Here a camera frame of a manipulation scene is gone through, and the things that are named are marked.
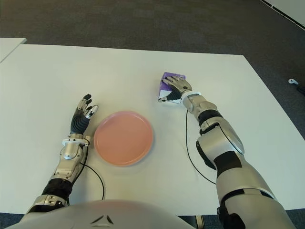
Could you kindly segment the robot right hand black silver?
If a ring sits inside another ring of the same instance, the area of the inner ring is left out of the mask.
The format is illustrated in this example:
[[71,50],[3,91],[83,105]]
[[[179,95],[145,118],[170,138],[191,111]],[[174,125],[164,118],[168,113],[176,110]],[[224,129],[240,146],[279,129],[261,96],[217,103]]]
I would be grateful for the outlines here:
[[178,76],[165,77],[161,82],[167,85],[170,93],[167,96],[159,98],[158,102],[160,103],[180,100],[184,93],[192,90],[191,85],[185,79]]

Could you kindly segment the robot left hand black silver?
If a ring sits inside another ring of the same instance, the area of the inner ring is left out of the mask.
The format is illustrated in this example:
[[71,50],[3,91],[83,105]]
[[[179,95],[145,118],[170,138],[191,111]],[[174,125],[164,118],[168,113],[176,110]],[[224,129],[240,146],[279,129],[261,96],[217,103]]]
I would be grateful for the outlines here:
[[98,111],[98,105],[89,106],[92,102],[91,94],[85,95],[78,103],[76,110],[73,114],[71,125],[70,125],[70,135],[79,134],[83,135],[86,131],[90,119]]

